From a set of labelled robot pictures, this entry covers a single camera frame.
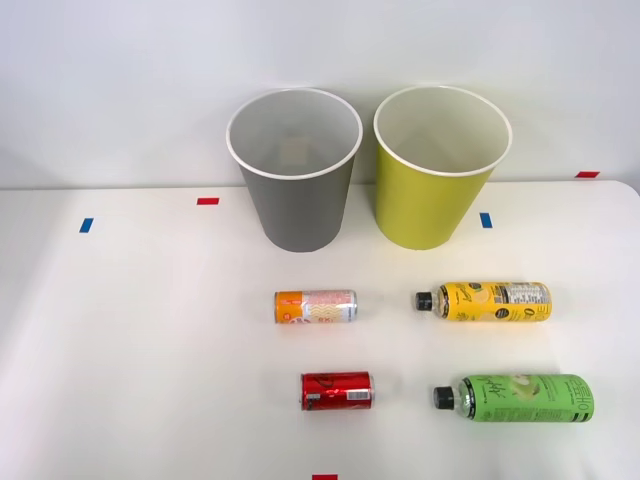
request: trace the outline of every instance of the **orange soda can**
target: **orange soda can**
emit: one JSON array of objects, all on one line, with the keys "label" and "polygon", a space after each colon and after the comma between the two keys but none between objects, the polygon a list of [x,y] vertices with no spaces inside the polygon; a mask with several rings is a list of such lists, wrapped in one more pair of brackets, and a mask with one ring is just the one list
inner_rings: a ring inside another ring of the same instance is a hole
[{"label": "orange soda can", "polygon": [[276,323],[349,323],[358,312],[353,290],[276,292]]}]

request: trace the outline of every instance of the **plastic bottle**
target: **plastic bottle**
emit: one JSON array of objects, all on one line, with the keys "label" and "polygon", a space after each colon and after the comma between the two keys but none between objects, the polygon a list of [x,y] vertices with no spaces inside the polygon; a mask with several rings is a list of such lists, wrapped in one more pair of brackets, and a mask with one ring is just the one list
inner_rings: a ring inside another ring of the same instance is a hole
[{"label": "plastic bottle", "polygon": [[457,388],[437,387],[439,410],[476,422],[586,422],[593,395],[576,375],[472,375]]},{"label": "plastic bottle", "polygon": [[539,322],[551,316],[551,293],[542,283],[445,283],[416,293],[416,309],[452,321]]}]

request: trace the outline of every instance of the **white cup rim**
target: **white cup rim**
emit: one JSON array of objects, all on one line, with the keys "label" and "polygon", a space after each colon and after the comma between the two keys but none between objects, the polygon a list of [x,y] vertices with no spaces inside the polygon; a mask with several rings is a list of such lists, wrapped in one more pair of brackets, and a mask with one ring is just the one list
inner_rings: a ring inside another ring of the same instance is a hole
[{"label": "white cup rim", "polygon": [[[276,95],[278,93],[284,93],[284,92],[289,92],[289,91],[313,92],[313,93],[319,93],[319,94],[322,94],[322,95],[326,95],[327,97],[330,97],[330,98],[332,98],[334,100],[337,100],[340,103],[342,103],[353,114],[354,118],[356,119],[356,122],[358,123],[358,139],[356,140],[356,143],[355,143],[354,147],[351,149],[351,151],[342,160],[340,160],[339,162],[334,163],[330,167],[327,167],[327,168],[325,168],[323,170],[319,170],[317,172],[307,173],[307,174],[304,174],[304,175],[278,175],[278,174],[275,174],[275,173],[265,172],[265,171],[260,170],[260,169],[258,169],[256,167],[253,167],[253,166],[249,165],[248,163],[246,163],[245,161],[243,161],[238,156],[236,151],[233,149],[233,146],[231,145],[231,127],[233,126],[233,122],[238,117],[238,115],[246,107],[248,107],[250,104],[252,104],[253,102],[256,102],[256,101],[258,101],[258,100],[260,100],[260,99],[262,99],[264,97],[268,97],[270,95]],[[351,106],[351,104],[349,102],[347,102],[345,99],[343,99],[343,98],[341,98],[341,97],[339,97],[337,95],[334,95],[333,93],[329,93],[329,92],[326,92],[324,90],[320,90],[318,88],[299,87],[299,88],[280,88],[280,89],[277,89],[277,90],[270,90],[268,92],[265,92],[265,93],[263,93],[261,95],[258,95],[257,97],[254,97],[254,98],[248,100],[247,102],[243,103],[242,106],[240,106],[240,108],[238,108],[238,110],[236,110],[236,112],[231,117],[231,120],[229,120],[229,123],[227,124],[226,139],[227,139],[227,148],[229,149],[229,152],[231,153],[231,156],[235,159],[236,162],[238,162],[242,167],[246,168],[250,172],[253,172],[256,175],[260,175],[261,177],[272,178],[274,180],[308,180],[310,178],[316,178],[316,177],[320,177],[322,175],[326,175],[327,173],[331,173],[334,170],[337,170],[338,168],[342,167],[347,162],[349,162],[349,160],[351,160],[353,158],[353,156],[356,154],[356,152],[358,151],[358,148],[360,148],[360,144],[362,143],[362,135],[363,135],[362,120],[360,119],[360,115],[358,115],[358,112],[356,112],[356,109],[353,108],[353,106]]]},{"label": "white cup rim", "polygon": [[[405,160],[404,158],[402,158],[400,155],[398,155],[396,152],[394,152],[391,148],[389,148],[389,146],[385,143],[385,141],[382,139],[382,135],[380,135],[380,131],[378,129],[378,119],[380,117],[380,112],[382,111],[382,109],[385,107],[385,105],[387,105],[391,100],[393,100],[395,97],[400,96],[404,93],[410,92],[412,90],[427,90],[427,89],[434,89],[434,88],[446,88],[448,90],[455,90],[457,92],[461,92],[461,93],[465,93],[467,95],[470,95],[484,103],[486,103],[489,107],[491,107],[504,121],[505,127],[507,128],[507,132],[508,132],[508,141],[507,141],[507,147],[504,149],[504,152],[502,152],[502,155],[500,155],[500,157],[498,157],[498,159],[496,161],[494,161],[493,163],[486,165],[482,168],[478,168],[476,170],[470,170],[468,172],[440,172],[438,170],[429,170],[428,168],[423,168],[423,167],[419,167],[418,165],[415,165],[407,160]],[[494,105],[493,103],[491,103],[489,100],[487,100],[486,98],[478,95],[477,93],[473,93],[470,90],[465,90],[464,88],[460,88],[460,87],[452,87],[449,85],[416,85],[413,87],[408,87],[408,88],[404,88],[402,90],[399,90],[391,95],[389,95],[387,98],[384,99],[384,101],[378,106],[378,108],[376,109],[376,114],[373,117],[373,130],[376,134],[376,139],[378,140],[378,143],[380,143],[380,145],[385,149],[385,151],[391,155],[394,159],[398,160],[400,163],[402,163],[403,165],[406,165],[407,167],[416,170],[418,172],[422,172],[422,173],[427,173],[429,175],[436,175],[439,177],[471,177],[473,175],[478,175],[480,173],[484,173],[487,171],[490,171],[492,169],[494,169],[503,159],[504,157],[507,156],[507,154],[509,153],[509,150],[511,149],[511,144],[513,142],[513,131],[511,129],[511,123],[509,123],[509,119],[507,118],[507,116],[502,112],[502,110],[500,110],[496,105]]]}]

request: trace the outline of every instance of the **white table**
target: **white table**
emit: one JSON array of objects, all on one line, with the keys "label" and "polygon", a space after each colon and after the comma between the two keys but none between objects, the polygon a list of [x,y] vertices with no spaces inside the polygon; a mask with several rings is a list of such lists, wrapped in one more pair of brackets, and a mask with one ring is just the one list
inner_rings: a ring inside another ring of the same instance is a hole
[{"label": "white table", "polygon": [[[335,241],[294,254],[244,188],[0,192],[0,478],[637,478],[636,192],[489,184],[424,252],[380,233],[372,197],[352,186]],[[452,280],[542,281],[554,314],[414,312],[415,291]],[[356,290],[358,320],[273,323],[275,291],[316,288]],[[351,370],[374,375],[372,410],[300,411],[301,372]],[[482,424],[433,408],[433,386],[502,372],[579,374],[595,416]]]}]

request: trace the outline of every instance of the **bottle cap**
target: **bottle cap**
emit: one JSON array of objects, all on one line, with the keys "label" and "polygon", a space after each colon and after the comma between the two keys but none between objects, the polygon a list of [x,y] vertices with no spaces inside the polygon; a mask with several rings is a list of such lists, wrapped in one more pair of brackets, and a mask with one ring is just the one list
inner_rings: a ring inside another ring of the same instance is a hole
[{"label": "bottle cap", "polygon": [[453,388],[436,387],[433,389],[433,403],[438,410],[453,410]]},{"label": "bottle cap", "polygon": [[431,311],[433,308],[433,297],[431,292],[418,292],[416,293],[416,310]]}]

